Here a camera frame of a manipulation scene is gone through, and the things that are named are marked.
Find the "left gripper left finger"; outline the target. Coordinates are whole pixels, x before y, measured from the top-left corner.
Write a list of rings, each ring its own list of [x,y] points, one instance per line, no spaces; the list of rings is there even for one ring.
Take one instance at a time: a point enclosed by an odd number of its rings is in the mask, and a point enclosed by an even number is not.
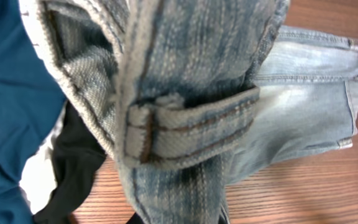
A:
[[[133,216],[131,216],[130,219],[126,222],[126,224],[144,224],[144,222],[137,213],[134,213]]]

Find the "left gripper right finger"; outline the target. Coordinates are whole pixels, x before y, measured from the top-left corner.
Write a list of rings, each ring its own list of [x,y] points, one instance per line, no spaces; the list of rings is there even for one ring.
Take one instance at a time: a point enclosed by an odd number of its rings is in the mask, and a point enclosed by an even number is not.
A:
[[[229,212],[226,202],[221,202],[218,224],[230,224]]]

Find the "light blue denim jeans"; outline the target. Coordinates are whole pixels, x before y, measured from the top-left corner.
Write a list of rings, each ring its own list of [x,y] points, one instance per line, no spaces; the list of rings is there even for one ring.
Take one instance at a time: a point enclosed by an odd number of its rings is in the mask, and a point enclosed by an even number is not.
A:
[[[285,26],[289,5],[19,3],[37,55],[145,223],[217,223],[226,185],[352,146],[358,39]]]

